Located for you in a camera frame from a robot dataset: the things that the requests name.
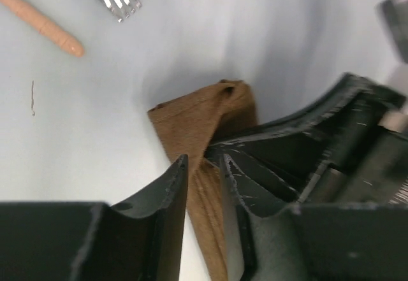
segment brown cloth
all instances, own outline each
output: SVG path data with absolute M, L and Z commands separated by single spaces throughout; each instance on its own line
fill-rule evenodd
M 212 138 L 257 124 L 251 88 L 242 81 L 221 80 L 157 105 L 149 118 L 171 161 L 189 156 L 187 210 L 211 280 L 226 281 L 219 170 L 203 155 Z

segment brown towel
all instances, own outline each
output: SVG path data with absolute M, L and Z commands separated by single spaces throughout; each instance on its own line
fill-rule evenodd
M 156 132 L 174 161 L 189 156 L 187 210 L 212 281 L 227 280 L 219 171 L 203 158 L 213 137 L 257 124 L 250 87 L 221 80 L 149 111 Z

